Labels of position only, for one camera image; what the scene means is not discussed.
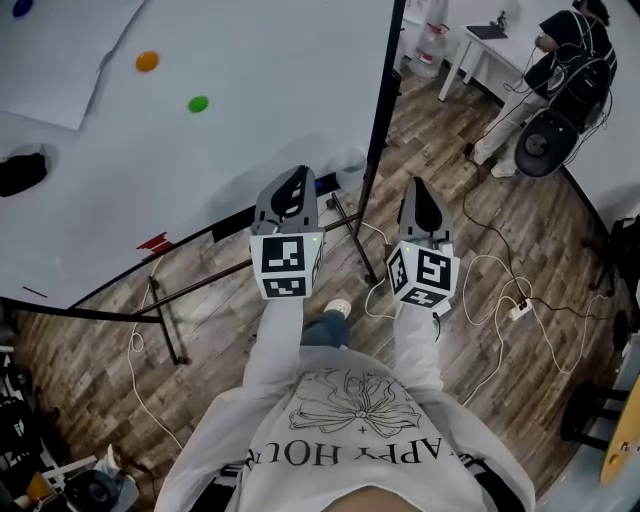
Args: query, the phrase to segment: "plastic container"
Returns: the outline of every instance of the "plastic container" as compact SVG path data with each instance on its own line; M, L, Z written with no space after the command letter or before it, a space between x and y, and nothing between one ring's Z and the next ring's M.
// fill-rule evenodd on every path
M359 149L350 149L329 162L329 168L336 173L336 181L342 190L352 192L362 187L367 157Z
M445 32L449 30L444 23L437 27L427 23L420 36L414 58L409 68L423 78L435 78L442 67L447 49Z
M404 34L402 33L404 29L400 31L400 38L398 39L398 48L396 49L396 58L393 61L393 69L396 71L400 71L400 66L402 65L402 59L404 58L404 54L407 51L407 42L405 41Z

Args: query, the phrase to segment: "green dot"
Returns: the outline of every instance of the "green dot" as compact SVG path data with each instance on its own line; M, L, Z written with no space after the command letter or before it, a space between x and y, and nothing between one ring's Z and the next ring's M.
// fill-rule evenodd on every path
M189 110L193 113L202 112L209 106L209 98L206 96L196 96L189 101Z

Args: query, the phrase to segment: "orange dot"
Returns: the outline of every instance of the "orange dot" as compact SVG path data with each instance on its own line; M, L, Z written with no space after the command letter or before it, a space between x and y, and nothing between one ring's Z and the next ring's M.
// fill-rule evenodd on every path
M160 58L156 52L144 52L138 55L136 59L136 68L138 71L151 71L158 65Z

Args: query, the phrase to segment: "white shoe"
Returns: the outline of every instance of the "white shoe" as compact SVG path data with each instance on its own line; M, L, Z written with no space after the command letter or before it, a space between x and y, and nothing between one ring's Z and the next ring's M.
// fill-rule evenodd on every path
M327 307L324 308L324 312L327 311L339 311L344 315L345 318L349 317L349 313L351 313L351 302L344 299L333 299Z
M498 162L491 169L491 175L494 178L509 178L516 173L516 170L509 165L505 165L503 162Z

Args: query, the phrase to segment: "white sweatshirt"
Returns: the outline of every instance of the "white sweatshirt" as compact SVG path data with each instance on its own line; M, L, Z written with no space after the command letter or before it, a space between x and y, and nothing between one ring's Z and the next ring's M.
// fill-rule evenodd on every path
M396 315L392 371L351 350L299 347L302 302L272 301L243 386L218 396L169 472L157 512L187 512L217 472L244 461L231 512L321 512L362 487L432 512L495 511L458 456L484 459L534 510L533 484L473 413L441 391L435 328Z

